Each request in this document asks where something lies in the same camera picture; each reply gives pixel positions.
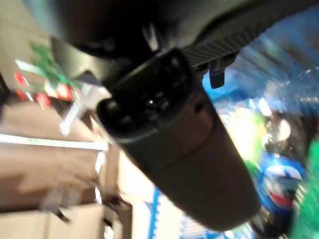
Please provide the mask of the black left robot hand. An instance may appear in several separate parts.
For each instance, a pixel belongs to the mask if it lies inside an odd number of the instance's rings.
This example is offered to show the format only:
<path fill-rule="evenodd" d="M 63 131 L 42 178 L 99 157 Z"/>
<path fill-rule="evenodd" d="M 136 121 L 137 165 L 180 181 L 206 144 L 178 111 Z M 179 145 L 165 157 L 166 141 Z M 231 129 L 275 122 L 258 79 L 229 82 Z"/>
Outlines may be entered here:
<path fill-rule="evenodd" d="M 310 117 L 274 111 L 272 116 L 267 118 L 265 126 L 264 148 L 268 152 L 296 161 L 305 160 L 313 126 Z"/>

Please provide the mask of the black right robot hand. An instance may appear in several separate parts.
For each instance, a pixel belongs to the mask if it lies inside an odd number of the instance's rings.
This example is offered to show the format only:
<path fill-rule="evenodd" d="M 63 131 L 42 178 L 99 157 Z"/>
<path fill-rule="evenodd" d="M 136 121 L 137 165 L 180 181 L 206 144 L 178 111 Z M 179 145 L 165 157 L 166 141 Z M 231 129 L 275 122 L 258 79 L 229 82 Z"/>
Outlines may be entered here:
<path fill-rule="evenodd" d="M 178 208 L 214 231 L 254 217 L 248 170 L 205 92 L 240 50 L 316 0 L 27 0 L 67 77 L 90 73 L 110 96 L 110 138 Z"/>

